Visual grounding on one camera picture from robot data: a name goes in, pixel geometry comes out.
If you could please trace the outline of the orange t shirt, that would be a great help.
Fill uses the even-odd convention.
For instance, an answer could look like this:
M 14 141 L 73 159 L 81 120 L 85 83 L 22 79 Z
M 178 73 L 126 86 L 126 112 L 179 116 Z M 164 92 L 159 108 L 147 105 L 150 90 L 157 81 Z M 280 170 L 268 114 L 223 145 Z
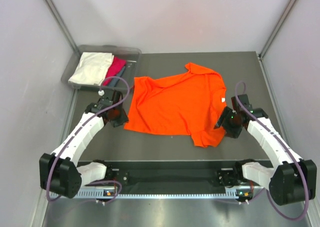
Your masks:
M 225 136 L 215 127 L 226 104 L 226 85 L 216 71 L 188 63 L 186 72 L 134 79 L 124 129 L 151 135 L 190 136 L 196 147 L 217 147 Z

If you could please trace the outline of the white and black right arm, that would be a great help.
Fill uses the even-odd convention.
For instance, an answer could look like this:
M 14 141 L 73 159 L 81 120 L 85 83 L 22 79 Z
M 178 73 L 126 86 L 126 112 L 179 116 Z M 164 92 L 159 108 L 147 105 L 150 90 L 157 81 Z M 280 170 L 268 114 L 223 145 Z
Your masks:
M 216 128 L 222 127 L 227 137 L 238 138 L 245 129 L 268 156 L 272 167 L 264 167 L 256 160 L 237 161 L 233 179 L 239 185 L 253 181 L 268 190 L 279 206 L 313 200 L 316 196 L 317 166 L 291 150 L 273 127 L 261 108 L 245 112 L 225 107 Z

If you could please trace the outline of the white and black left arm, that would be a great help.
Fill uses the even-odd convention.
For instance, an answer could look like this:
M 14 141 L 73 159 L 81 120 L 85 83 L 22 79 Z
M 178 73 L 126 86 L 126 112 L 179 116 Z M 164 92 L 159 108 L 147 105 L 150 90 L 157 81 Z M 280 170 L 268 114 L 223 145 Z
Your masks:
M 118 90 L 100 90 L 97 102 L 90 103 L 80 121 L 62 144 L 39 159 L 40 187 L 49 195 L 72 199 L 80 188 L 93 182 L 109 185 L 114 178 L 111 170 L 100 160 L 79 166 L 79 160 L 94 136 L 106 124 L 114 128 L 129 118 L 123 108 L 125 95 Z

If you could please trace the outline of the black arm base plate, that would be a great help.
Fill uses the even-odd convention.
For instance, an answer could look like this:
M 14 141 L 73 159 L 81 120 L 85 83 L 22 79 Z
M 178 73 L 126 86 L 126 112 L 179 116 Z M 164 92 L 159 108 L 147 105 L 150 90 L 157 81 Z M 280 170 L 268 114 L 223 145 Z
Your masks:
M 188 161 L 98 161 L 106 164 L 105 176 L 89 185 L 105 185 L 117 181 L 123 186 L 139 183 L 178 184 L 207 183 L 217 188 L 248 185 L 249 180 L 240 178 L 236 161 L 188 160 Z

